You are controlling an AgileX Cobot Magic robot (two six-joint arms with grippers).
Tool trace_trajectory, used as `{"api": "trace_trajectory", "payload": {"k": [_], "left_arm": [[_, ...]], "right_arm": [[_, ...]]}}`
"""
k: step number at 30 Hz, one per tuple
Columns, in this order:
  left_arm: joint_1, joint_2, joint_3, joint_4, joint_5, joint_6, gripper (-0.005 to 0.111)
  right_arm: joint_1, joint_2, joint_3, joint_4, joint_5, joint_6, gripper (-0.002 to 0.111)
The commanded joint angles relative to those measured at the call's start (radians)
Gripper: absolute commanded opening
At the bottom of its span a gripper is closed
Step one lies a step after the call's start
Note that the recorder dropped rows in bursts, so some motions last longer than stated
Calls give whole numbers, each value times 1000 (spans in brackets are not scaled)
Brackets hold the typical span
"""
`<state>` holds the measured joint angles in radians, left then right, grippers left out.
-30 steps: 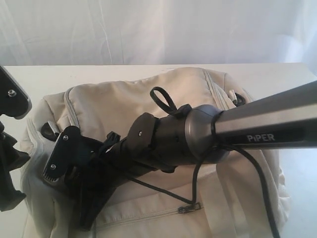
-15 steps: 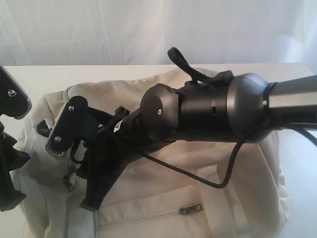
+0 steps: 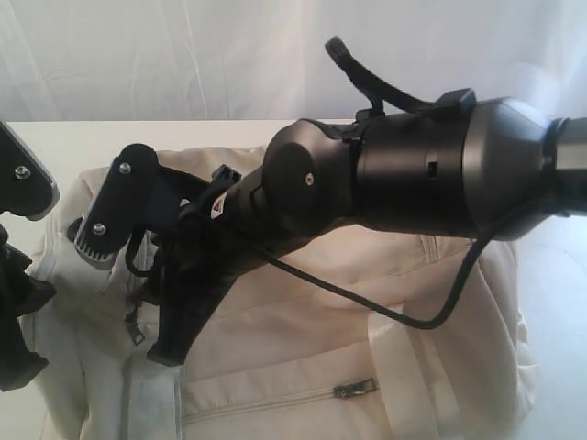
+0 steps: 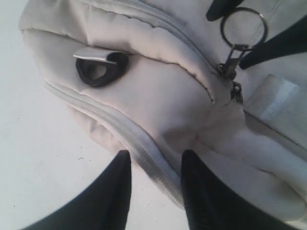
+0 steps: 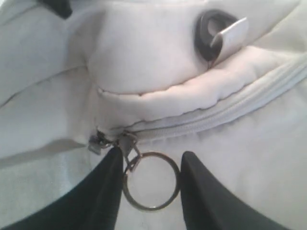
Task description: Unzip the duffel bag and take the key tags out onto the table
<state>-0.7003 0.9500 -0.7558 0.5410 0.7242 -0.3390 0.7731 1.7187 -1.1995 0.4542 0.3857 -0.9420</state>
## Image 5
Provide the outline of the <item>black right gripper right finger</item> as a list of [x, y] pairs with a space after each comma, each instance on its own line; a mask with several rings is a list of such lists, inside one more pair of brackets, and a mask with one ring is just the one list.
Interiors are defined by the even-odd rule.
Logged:
[[188, 230], [283, 230], [238, 199], [203, 165], [195, 153], [181, 160], [181, 202]]

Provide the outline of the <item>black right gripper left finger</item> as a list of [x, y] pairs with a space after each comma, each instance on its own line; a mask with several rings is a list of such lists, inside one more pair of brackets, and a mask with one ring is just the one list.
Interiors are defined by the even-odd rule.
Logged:
[[123, 157], [113, 147], [63, 197], [9, 226], [11, 230], [113, 230], [122, 194]]

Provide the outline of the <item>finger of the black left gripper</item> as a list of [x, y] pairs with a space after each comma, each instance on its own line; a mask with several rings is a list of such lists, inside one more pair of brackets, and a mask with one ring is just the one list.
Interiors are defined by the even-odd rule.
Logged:
[[62, 19], [72, 15], [72, 8], [68, 0], [37, 0], [37, 2]]

